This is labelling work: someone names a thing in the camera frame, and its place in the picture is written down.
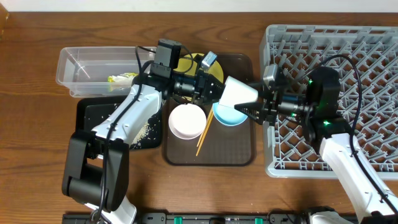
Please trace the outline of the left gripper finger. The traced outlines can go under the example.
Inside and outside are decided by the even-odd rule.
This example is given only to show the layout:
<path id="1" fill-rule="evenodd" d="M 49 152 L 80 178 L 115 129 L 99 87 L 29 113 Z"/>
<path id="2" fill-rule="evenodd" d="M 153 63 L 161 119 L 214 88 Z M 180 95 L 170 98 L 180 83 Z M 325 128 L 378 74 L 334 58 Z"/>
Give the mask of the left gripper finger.
<path id="1" fill-rule="evenodd" d="M 206 93 L 205 94 L 205 104 L 209 105 L 212 103 L 219 102 L 222 94 L 221 93 Z"/>
<path id="2" fill-rule="evenodd" d="M 214 76 L 208 77 L 208 82 L 212 90 L 224 90 L 224 84 Z"/>

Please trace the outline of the white cup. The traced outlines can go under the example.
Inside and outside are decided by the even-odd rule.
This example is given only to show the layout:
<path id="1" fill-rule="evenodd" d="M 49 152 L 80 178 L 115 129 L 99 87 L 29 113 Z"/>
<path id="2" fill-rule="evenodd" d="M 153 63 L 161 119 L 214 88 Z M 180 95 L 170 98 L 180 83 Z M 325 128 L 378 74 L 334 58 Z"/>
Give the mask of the white cup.
<path id="1" fill-rule="evenodd" d="M 254 88 L 233 77 L 228 77 L 219 104 L 233 108 L 238 104 L 255 102 L 258 96 L 258 91 Z"/>

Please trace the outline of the blue bowl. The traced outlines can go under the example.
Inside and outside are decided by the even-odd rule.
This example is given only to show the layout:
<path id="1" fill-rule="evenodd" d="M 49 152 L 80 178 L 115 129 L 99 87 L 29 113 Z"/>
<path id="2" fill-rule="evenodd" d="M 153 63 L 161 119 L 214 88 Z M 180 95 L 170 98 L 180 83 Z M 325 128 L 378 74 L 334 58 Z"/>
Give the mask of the blue bowl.
<path id="1" fill-rule="evenodd" d="M 220 105 L 218 102 L 212 105 L 215 118 L 225 126 L 237 126 L 245 122 L 248 116 L 227 106 Z"/>

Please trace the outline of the yellow-green snack wrapper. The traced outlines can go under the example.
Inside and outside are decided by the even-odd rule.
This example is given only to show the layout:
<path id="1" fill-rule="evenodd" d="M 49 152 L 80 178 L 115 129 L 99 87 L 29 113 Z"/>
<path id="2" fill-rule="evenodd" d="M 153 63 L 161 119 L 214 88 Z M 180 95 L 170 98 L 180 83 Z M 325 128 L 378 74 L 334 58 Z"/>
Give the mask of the yellow-green snack wrapper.
<path id="1" fill-rule="evenodd" d="M 134 72 L 122 73 L 120 75 L 110 75 L 107 79 L 107 82 L 109 83 L 109 91 L 131 86 L 134 78 L 137 76 L 138 74 Z"/>

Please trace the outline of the white rice pile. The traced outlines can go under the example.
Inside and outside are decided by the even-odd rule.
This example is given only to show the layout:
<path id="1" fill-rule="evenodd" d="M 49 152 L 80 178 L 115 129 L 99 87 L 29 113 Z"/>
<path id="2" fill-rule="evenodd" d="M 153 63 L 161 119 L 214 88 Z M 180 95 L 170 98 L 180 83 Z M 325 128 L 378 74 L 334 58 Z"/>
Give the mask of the white rice pile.
<path id="1" fill-rule="evenodd" d="M 151 149 L 162 141 L 162 122 L 160 116 L 151 117 L 134 138 L 130 150 Z"/>

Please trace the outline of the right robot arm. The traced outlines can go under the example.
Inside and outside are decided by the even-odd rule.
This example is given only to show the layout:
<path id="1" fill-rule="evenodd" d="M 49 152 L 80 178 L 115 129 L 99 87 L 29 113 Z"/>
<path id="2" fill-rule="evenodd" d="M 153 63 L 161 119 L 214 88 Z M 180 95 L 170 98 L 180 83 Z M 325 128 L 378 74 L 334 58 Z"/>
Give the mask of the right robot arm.
<path id="1" fill-rule="evenodd" d="M 240 103 L 234 108 L 258 124 L 275 125 L 278 116 L 302 127 L 306 142 L 336 174 L 348 195 L 359 223 L 397 223 L 397 196 L 383 182 L 364 155 L 354 132 L 360 115 L 352 123 L 338 112 L 338 72 L 326 64 L 331 56 L 306 73 L 304 95 L 288 93 L 290 84 L 280 68 L 267 72 L 259 82 L 262 103 Z"/>

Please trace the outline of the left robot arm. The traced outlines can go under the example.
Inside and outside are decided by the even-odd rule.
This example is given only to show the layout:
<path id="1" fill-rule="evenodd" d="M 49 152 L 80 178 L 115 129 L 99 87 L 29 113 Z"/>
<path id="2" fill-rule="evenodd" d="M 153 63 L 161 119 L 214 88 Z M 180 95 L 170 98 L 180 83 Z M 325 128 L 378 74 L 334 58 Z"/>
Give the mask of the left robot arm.
<path id="1" fill-rule="evenodd" d="M 184 45 L 160 39 L 154 59 L 138 61 L 128 96 L 91 131 L 76 130 L 69 141 L 62 193 L 91 207 L 90 223 L 133 223 L 137 210 L 127 199 L 130 146 L 143 125 L 169 98 L 189 97 L 194 105 L 217 102 L 224 84 L 209 68 L 217 55 L 190 56 L 192 76 L 177 71 Z"/>

